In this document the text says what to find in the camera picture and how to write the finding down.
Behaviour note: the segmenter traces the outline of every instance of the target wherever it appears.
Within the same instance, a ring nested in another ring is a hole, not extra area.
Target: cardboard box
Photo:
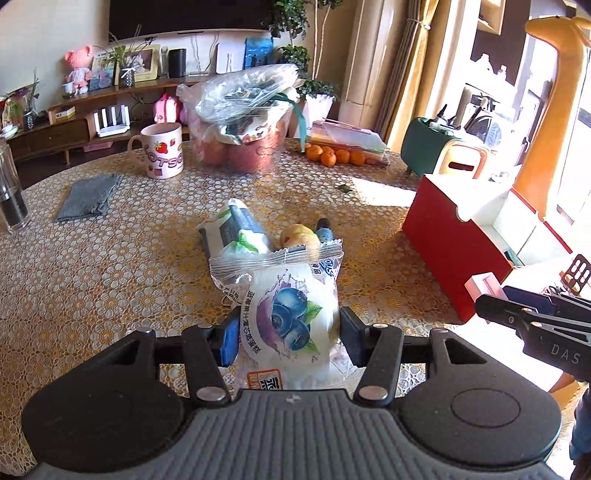
[[[69,120],[76,114],[76,107],[72,106],[68,110],[63,110],[61,112],[56,113],[56,123],[64,122]]]

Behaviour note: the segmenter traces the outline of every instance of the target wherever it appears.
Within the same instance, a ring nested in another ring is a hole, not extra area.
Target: sunlight
[[[416,192],[375,181],[350,177],[361,201],[378,207],[410,207]]]

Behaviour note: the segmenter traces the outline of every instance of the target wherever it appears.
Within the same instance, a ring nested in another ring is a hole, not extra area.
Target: packaged snack
[[[338,339],[336,277],[341,240],[318,250],[210,259],[215,284],[241,305],[241,387],[326,388],[342,369],[331,362]]]
[[[208,257],[269,253],[269,239],[244,202],[229,199],[219,213],[197,226]]]

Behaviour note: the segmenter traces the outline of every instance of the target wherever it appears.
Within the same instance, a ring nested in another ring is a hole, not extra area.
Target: pink bag
[[[154,122],[162,124],[165,122],[175,123],[178,118],[178,99],[168,93],[154,104]]]

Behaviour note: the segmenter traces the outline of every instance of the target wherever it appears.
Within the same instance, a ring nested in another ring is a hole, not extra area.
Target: plush toy
[[[72,68],[66,77],[66,82],[74,82],[76,95],[88,92],[88,82],[92,77],[90,72],[92,53],[90,51],[90,47],[84,47],[81,50],[66,53],[66,61]]]

